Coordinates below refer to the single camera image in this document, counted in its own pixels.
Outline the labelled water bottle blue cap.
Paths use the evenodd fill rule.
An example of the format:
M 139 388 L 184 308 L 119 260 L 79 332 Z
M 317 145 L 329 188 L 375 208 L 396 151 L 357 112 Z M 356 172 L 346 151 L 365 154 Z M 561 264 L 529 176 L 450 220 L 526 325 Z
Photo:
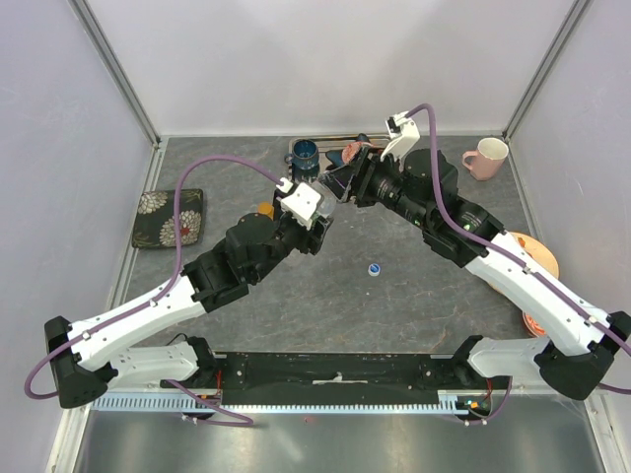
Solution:
M 312 182 L 310 187 L 320 195 L 316 205 L 316 212 L 324 218 L 331 219 L 338 203 L 334 193 L 317 180 Z

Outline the white blue bottle cap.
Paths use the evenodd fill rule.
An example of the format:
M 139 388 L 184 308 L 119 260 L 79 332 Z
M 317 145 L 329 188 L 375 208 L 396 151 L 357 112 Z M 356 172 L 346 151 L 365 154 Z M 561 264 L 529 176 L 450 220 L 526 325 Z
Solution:
M 382 266 L 378 263 L 371 263 L 368 267 L 368 273 L 372 277 L 378 277 L 381 275 Z

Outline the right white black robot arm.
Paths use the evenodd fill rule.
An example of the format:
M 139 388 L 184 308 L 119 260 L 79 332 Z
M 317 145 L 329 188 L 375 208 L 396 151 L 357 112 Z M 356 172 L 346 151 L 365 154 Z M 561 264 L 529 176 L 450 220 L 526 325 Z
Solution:
M 458 385 L 511 376 L 586 399 L 628 339 L 629 315 L 599 309 L 551 276 L 492 214 L 459 196 L 457 178 L 441 152 L 416 150 L 399 164 L 364 148 L 318 182 L 341 202 L 381 204 L 408 221 L 434 252 L 491 285 L 543 328 L 537 339 L 467 338 L 451 365 Z

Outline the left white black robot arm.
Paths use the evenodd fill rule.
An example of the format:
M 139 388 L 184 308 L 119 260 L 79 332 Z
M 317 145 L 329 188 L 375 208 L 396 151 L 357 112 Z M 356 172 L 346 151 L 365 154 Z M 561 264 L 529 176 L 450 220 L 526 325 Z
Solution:
M 44 324 L 48 356 L 61 408 L 89 404 L 113 387 L 169 379 L 205 387 L 216 376 L 208 343 L 193 338 L 175 348 L 136 343 L 179 322 L 230 304 L 260 283 L 292 251 L 317 254 L 332 224 L 317 216 L 304 227 L 291 213 L 272 220 L 249 213 L 211 250 L 149 293 L 92 318 Z

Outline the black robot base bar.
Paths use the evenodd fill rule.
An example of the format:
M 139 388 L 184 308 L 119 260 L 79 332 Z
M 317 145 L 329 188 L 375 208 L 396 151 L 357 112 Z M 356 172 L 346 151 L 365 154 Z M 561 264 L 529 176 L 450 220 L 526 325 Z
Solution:
M 450 356 L 232 352 L 217 361 L 222 400 L 245 406 L 434 404 L 440 390 L 485 389 Z

